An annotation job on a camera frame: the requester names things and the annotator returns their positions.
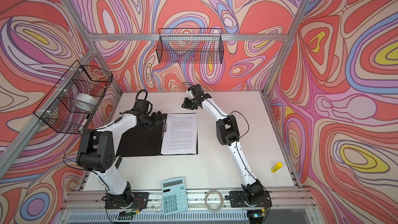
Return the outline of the yellow marker pen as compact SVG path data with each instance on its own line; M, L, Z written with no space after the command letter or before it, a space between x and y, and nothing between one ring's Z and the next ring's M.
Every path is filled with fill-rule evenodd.
M278 170L280 170L283 167L283 164L281 162L277 162L272 168L271 172L276 173Z

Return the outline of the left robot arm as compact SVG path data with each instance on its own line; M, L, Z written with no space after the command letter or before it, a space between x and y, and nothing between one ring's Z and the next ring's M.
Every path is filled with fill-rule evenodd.
M129 208L134 201L131 185L122 178L116 167L114 139L121 137L128 130L139 126L152 128L164 121L160 111L153 112L153 104L147 100L148 91L143 99L135 98L131 110L103 127L86 131L81 136L76 163L87 172L96 175L106 190L106 207Z

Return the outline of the metal folder clip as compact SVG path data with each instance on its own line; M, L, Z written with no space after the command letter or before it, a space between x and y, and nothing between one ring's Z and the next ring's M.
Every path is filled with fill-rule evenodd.
M162 135L161 135L161 139L164 139L164 135L166 133L166 129L167 129L167 123L166 120L163 121L163 126L162 126Z

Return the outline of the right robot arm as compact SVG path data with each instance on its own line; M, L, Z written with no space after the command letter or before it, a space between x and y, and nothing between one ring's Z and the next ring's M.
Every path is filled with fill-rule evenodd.
M265 189L255 176L244 155L236 117L233 114L225 113L214 102L211 95L202 90L199 84L190 86L187 89L187 95L181 106L182 108L187 110L198 110L201 108L216 121L217 140L222 146L227 147L240 173L243 201L249 206L254 206L263 197Z

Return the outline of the white folder black inside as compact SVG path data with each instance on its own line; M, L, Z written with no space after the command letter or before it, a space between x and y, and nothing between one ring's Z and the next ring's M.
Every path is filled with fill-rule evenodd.
M116 155L123 158L162 156L162 126L163 122L152 130L140 126L129 129L121 136Z

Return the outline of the printed paper stack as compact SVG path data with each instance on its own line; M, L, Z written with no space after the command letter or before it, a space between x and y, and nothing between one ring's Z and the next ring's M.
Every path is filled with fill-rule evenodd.
M161 155L198 153L197 114L167 114Z

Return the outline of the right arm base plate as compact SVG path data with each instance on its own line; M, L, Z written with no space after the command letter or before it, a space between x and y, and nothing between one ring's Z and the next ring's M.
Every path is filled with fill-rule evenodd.
M230 191L228 195L224 197L227 201L230 201L232 208L242 207L262 207L265 209L272 207L272 200L269 192L263 191L261 195L255 197L246 196L244 191Z

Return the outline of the black marker pen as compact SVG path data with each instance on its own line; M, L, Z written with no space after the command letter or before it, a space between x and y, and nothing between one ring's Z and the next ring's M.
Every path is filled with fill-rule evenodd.
M84 121L82 122L82 124L79 126L78 131L82 132L85 129L85 125L89 119L90 115L87 115L86 118L84 119Z

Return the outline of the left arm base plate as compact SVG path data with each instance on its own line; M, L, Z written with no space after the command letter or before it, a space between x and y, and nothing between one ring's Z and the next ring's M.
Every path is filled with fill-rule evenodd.
M147 207L148 192L132 192L131 196L111 195L109 193L102 197L106 209L136 209L142 210Z

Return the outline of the teal calculator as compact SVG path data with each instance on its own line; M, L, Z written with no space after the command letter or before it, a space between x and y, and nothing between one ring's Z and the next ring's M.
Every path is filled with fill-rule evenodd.
M185 180L176 177L161 183L162 213L172 215L188 210L188 198Z

